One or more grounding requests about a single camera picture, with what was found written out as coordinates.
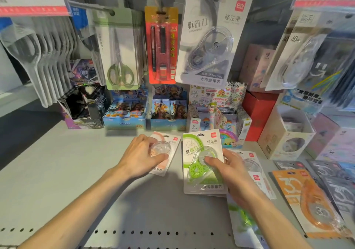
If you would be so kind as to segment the person's left forearm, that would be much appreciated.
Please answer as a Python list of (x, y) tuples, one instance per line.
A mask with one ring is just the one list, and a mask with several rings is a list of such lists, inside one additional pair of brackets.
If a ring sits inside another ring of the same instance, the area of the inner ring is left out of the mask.
[(113, 195), (131, 177), (127, 166), (109, 169), (17, 249), (75, 249)]

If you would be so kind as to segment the pink correction tape packet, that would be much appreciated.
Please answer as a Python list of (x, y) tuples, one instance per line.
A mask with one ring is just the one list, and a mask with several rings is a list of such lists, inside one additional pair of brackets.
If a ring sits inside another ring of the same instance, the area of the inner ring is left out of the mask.
[(152, 144), (150, 147), (150, 156), (168, 154), (169, 157), (155, 166), (149, 173), (158, 176), (165, 176), (181, 142), (181, 137), (157, 131), (154, 131), (151, 137), (156, 139), (157, 142)]

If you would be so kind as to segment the row of clear tape packets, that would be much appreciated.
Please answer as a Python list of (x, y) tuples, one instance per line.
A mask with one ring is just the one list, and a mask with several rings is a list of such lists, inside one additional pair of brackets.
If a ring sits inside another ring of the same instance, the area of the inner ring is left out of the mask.
[(73, 87), (70, 58), (78, 36), (70, 17), (1, 17), (0, 42), (24, 68), (44, 108)]

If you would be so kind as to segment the pale pink display box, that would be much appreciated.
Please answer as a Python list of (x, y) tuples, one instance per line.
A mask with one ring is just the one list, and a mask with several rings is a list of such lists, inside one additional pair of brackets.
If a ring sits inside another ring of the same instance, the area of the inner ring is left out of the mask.
[(311, 124), (316, 134), (305, 151), (313, 159), (355, 164), (355, 112), (319, 112)]

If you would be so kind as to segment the cartoon pony card display box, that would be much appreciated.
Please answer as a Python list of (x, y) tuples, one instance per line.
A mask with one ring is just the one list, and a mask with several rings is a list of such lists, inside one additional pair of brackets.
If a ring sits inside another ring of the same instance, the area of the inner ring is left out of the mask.
[(201, 130), (225, 129), (238, 137), (238, 147), (244, 145), (251, 118), (242, 107), (246, 83), (227, 82), (225, 88), (215, 89), (190, 85), (189, 106), (198, 111)]

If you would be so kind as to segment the red cardboard box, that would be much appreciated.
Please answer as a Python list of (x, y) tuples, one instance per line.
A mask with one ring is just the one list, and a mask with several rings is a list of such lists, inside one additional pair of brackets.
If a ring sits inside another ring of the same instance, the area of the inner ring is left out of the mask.
[(258, 141), (278, 97), (279, 94), (246, 92), (242, 107), (252, 120), (246, 141)]

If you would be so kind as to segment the row of dark stationery packets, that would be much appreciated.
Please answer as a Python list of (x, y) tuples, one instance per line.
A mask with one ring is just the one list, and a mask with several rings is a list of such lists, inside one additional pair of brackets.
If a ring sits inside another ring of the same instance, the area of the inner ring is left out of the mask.
[(316, 52), (304, 79), (302, 111), (319, 112), (339, 82), (355, 49), (355, 14), (341, 14)]

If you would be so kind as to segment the blue card display box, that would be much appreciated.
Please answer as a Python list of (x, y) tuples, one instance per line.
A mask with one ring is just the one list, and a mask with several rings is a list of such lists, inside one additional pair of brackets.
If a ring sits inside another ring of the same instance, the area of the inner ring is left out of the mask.
[(137, 90), (110, 90), (112, 103), (103, 117), (107, 129), (146, 129), (149, 108), (148, 89), (142, 85)]
[(188, 114), (187, 90), (179, 85), (152, 87), (150, 126), (152, 130), (184, 131)]

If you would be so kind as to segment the person's right hand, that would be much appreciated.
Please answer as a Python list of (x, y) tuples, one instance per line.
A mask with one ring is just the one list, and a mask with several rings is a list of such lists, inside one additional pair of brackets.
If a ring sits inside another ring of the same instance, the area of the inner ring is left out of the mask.
[(254, 205), (269, 200), (252, 180), (239, 154), (223, 149), (223, 155), (225, 172), (220, 174), (232, 199), (241, 208), (251, 211)]

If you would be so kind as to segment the person's left hand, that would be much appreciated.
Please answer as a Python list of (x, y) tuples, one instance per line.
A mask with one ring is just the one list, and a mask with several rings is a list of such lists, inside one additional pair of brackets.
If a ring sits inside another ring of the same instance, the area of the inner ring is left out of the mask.
[(149, 150), (152, 144), (156, 142), (156, 139), (144, 134), (135, 137), (115, 167), (115, 171), (126, 179), (140, 177), (149, 173)]

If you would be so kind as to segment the red pen set packet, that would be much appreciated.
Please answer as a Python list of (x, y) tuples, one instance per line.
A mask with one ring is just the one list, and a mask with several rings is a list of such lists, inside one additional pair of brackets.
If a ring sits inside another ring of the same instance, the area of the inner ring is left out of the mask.
[(146, 44), (150, 84), (176, 83), (178, 20), (176, 7), (145, 6)]

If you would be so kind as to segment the white open display box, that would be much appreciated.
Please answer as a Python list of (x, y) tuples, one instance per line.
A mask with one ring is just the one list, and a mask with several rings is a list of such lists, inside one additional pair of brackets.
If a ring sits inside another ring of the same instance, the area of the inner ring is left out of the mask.
[(304, 111), (279, 105), (273, 107), (258, 144), (268, 160), (294, 161), (315, 134)]

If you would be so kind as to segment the grey correction tape packet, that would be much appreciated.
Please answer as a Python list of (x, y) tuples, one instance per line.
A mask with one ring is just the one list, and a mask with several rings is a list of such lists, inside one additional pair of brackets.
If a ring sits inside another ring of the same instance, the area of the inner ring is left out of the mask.
[(253, 0), (185, 0), (175, 81), (221, 89)]

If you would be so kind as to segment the green correction tape packet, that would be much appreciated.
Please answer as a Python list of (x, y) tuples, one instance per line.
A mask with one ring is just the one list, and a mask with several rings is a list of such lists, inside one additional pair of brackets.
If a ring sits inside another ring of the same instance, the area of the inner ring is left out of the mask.
[(224, 163), (219, 129), (183, 134), (182, 160), (185, 194), (226, 196), (227, 186), (219, 171), (205, 161), (217, 158)]

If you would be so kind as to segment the white correction tape packet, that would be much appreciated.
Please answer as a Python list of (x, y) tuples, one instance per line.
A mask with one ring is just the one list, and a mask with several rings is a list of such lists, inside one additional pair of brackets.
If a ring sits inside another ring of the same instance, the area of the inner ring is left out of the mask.
[(270, 198), (277, 199), (274, 190), (269, 183), (269, 180), (264, 172), (261, 162), (259, 161), (257, 154), (252, 151), (242, 151), (237, 149), (228, 149), (233, 153), (239, 154), (242, 157), (244, 165), (250, 174), (255, 184)]

